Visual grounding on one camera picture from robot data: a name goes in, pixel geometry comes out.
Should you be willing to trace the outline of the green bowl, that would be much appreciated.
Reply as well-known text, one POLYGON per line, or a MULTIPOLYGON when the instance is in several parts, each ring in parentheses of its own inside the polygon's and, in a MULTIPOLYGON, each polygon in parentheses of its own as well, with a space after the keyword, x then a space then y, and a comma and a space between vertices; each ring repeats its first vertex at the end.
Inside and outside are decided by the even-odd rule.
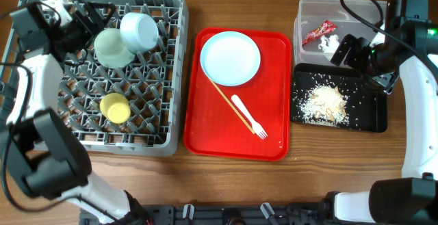
POLYGON ((94 52, 98 62, 107 68, 122 68, 134 60, 134 54, 124 45, 117 28, 104 29, 97 35, 94 52))

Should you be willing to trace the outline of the light blue bowl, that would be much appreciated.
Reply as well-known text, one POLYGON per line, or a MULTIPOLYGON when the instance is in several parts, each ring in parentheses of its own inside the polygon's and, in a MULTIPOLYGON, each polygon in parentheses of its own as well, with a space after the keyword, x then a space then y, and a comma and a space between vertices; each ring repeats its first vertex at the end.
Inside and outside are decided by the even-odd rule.
POLYGON ((148 14, 129 12, 120 22, 120 37, 132 53, 144 53, 157 45, 159 30, 148 14))

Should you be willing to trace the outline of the yellow plastic cup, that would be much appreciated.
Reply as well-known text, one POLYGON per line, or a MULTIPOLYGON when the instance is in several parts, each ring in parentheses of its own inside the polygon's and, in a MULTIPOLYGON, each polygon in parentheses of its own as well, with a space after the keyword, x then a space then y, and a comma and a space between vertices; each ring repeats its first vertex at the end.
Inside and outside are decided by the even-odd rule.
POLYGON ((126 122, 131 116, 129 101, 119 93, 105 95, 99 103, 99 109, 110 122, 116 124, 126 122))

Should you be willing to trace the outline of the light blue plate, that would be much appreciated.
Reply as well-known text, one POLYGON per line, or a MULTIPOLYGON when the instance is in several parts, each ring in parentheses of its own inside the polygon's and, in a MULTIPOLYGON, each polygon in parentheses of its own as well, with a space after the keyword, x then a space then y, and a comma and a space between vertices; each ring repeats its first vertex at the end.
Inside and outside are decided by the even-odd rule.
POLYGON ((255 41, 246 34, 224 31, 206 41, 201 49, 200 63, 213 82, 239 86, 257 74, 261 53, 255 41))

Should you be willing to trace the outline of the white plastic fork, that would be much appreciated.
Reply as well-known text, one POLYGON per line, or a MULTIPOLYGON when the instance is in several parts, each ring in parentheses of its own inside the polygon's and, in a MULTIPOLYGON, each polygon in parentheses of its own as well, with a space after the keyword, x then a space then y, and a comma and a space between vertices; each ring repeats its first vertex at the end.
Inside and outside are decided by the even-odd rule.
POLYGON ((246 116, 249 120, 252 130, 255 132, 257 136, 261 139, 265 140, 268 137, 268 134, 264 130, 264 128, 252 117, 249 110, 246 108, 245 104, 242 102, 240 97, 236 94, 231 96, 231 100, 237 106, 237 108, 246 116))

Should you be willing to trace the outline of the wooden chopstick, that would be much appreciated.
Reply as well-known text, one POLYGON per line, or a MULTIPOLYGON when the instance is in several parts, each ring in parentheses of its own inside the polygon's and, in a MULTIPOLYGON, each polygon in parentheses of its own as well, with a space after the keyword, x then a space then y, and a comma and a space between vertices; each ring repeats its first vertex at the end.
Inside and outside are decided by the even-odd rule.
POLYGON ((241 113, 235 108, 233 103, 227 98, 227 96, 223 93, 223 91, 218 87, 218 85, 214 81, 212 81, 210 78, 208 79, 211 82, 211 84, 215 87, 215 89, 218 91, 218 93, 221 95, 221 97, 227 102, 230 108, 235 112, 238 118, 245 124, 245 126, 249 129, 249 131, 254 135, 255 134, 254 130, 249 125, 249 123, 247 123, 247 121, 244 119, 241 113))

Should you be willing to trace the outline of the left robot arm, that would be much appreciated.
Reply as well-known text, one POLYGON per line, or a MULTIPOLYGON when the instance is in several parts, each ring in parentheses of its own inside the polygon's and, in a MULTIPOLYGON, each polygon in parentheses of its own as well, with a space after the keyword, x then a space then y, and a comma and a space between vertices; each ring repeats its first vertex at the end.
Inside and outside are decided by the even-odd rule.
POLYGON ((18 73, 14 107, 1 130, 1 186, 13 206, 7 179, 30 198, 43 197, 52 209, 70 202, 102 224, 152 224, 153 216, 127 191, 109 185, 92 170, 87 150, 57 112, 57 95, 69 54, 85 51, 110 21, 111 3, 84 2, 52 7, 34 1, 8 12, 18 33, 18 73), (103 8, 107 16, 101 16, 103 8))

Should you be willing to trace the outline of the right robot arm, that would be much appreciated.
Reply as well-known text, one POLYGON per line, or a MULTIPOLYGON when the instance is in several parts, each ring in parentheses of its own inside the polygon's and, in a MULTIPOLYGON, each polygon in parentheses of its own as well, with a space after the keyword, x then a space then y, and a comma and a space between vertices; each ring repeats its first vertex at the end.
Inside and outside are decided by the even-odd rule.
POLYGON ((347 35, 331 59, 359 71, 365 86, 389 92, 400 79, 406 105, 407 146, 401 178, 375 182, 370 190, 332 192, 323 218, 375 224, 437 223, 437 25, 428 0, 388 0, 370 23, 340 4, 377 35, 368 44, 347 35))

